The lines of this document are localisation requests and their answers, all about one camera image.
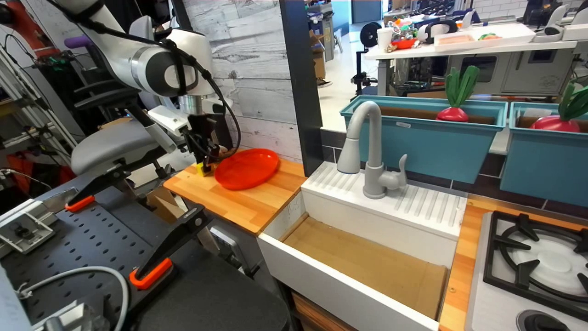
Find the teal planter box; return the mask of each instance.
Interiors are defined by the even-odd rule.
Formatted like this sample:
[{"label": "teal planter box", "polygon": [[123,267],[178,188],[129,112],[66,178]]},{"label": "teal planter box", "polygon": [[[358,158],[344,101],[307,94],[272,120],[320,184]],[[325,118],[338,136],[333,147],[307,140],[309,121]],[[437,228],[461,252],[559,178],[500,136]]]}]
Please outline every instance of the teal planter box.
[{"label": "teal planter box", "polygon": [[557,114],[557,105],[511,105],[511,142],[500,189],[588,206],[588,134],[516,127],[527,110]]},{"label": "teal planter box", "polygon": [[[347,125],[364,101],[375,101],[382,108],[382,158],[388,167],[397,169],[399,158],[406,153],[408,171],[469,184],[476,182],[492,138],[503,129],[509,110],[502,101],[467,101],[463,110],[487,123],[454,123],[428,120],[448,107],[445,99],[358,96],[342,110]],[[362,160],[366,160],[368,121],[362,127],[360,143]]]}]

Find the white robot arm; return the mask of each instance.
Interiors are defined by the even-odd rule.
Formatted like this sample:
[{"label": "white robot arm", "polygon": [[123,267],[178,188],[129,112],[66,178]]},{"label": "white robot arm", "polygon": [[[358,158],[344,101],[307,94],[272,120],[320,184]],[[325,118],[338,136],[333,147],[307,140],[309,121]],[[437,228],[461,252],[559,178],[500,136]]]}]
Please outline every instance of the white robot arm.
[{"label": "white robot arm", "polygon": [[92,39],[107,57],[112,74],[129,86],[158,96],[208,96],[215,90],[198,72],[211,70],[211,50],[206,37],[173,29],[171,48],[129,37],[101,0],[51,0],[72,22]]},{"label": "white robot arm", "polygon": [[[127,35],[101,0],[50,2],[59,7],[72,22],[81,26],[81,29],[105,55],[112,75],[116,75],[121,83],[164,97],[202,97],[209,94],[219,96],[222,108],[221,118],[224,118],[224,110],[230,112],[237,129],[237,140],[235,143],[230,142],[232,138],[228,136],[228,127],[224,121],[219,121],[219,114],[189,116],[189,125],[186,125],[186,131],[182,129],[182,132],[187,149],[195,153],[198,162],[215,162],[222,156],[230,156],[239,149],[239,123],[230,105],[222,97],[221,88],[211,79],[211,50],[206,37],[193,31],[173,29],[167,39],[154,42]],[[158,123],[165,125],[169,112],[165,110],[156,114],[160,114],[164,121],[160,121],[156,116],[149,118],[141,112],[132,112],[132,116],[143,123],[143,127],[158,142],[158,145],[162,145],[165,151],[176,149],[176,143],[151,121],[158,120]],[[173,132],[176,131],[176,120],[173,120],[171,123],[173,125],[169,125],[167,121],[165,129]],[[211,140],[215,131],[211,123],[221,123],[224,131],[224,143],[217,143]]]}]

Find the red object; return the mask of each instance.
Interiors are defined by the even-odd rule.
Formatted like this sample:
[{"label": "red object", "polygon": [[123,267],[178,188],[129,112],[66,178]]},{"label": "red object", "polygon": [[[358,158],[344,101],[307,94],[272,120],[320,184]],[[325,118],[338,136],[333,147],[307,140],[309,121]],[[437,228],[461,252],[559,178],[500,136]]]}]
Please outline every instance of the red object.
[{"label": "red object", "polygon": [[70,182],[72,178],[75,178],[74,171],[70,167],[61,167],[59,184]]},{"label": "red object", "polygon": [[[15,169],[15,171],[18,171],[18,173],[24,173],[24,175],[28,175],[28,177],[33,177],[33,162],[29,162],[28,158],[26,158],[26,154],[9,154],[9,156],[6,156],[6,160],[7,160],[7,166],[11,167],[11,169]],[[28,178],[28,177],[18,177],[18,175],[15,175],[13,177],[13,180],[15,180],[15,186],[18,188],[18,191],[22,191],[22,193],[29,193],[29,189],[31,189],[31,178]]]},{"label": "red object", "polygon": [[94,202],[96,202],[94,195],[88,195],[88,197],[81,199],[75,204],[66,204],[64,210],[70,211],[70,213],[79,213],[79,211],[86,210],[90,204],[94,204]]},{"label": "red object", "polygon": [[393,40],[391,44],[397,48],[397,50],[410,50],[412,46],[415,46],[417,39],[399,39],[399,40]]},{"label": "red object", "polygon": [[143,278],[136,278],[136,270],[132,270],[129,274],[129,281],[134,289],[138,291],[147,291],[151,289],[154,283],[158,283],[167,272],[171,272],[173,268],[173,261],[169,257],[165,257],[158,267],[154,267],[149,274],[145,274]]},{"label": "red object", "polygon": [[50,42],[39,24],[29,17],[20,0],[6,0],[15,18],[9,24],[31,46],[37,57],[57,55],[59,50]]},{"label": "red object", "polygon": [[562,132],[581,132],[581,125],[577,121],[562,121],[559,116],[544,116],[538,118],[531,129],[538,131],[562,131]]},{"label": "red object", "polygon": [[222,160],[215,169],[217,182],[232,191],[255,188],[279,167],[279,156],[270,149],[248,149]]},{"label": "red object", "polygon": [[439,121],[469,121],[470,118],[459,107],[447,107],[437,114]]}]

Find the sink basin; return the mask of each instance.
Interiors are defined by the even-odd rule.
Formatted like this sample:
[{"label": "sink basin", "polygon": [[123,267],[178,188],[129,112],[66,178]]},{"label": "sink basin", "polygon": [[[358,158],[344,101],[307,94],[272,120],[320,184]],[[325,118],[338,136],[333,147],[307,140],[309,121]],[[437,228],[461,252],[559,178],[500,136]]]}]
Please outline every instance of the sink basin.
[{"label": "sink basin", "polygon": [[[272,276],[356,329],[439,329],[467,199],[410,184],[373,200],[362,182],[331,162],[314,171],[257,239]],[[395,274],[408,268],[423,280]],[[413,303],[423,287],[434,307]]]}]

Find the kitchen faucet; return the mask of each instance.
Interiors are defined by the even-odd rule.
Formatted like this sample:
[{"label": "kitchen faucet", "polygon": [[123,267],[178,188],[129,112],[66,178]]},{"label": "kitchen faucet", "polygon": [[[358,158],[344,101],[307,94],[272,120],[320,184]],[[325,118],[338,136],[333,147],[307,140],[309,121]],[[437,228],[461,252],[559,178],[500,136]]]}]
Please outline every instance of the kitchen faucet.
[{"label": "kitchen faucet", "polygon": [[336,169],[345,175],[360,171],[360,132],[362,123],[369,116],[369,149],[366,162],[364,195],[382,199],[386,191],[406,188],[406,154],[399,160],[401,173],[384,171],[382,164],[382,112],[373,101],[364,101],[351,116],[344,151],[336,162]]}]

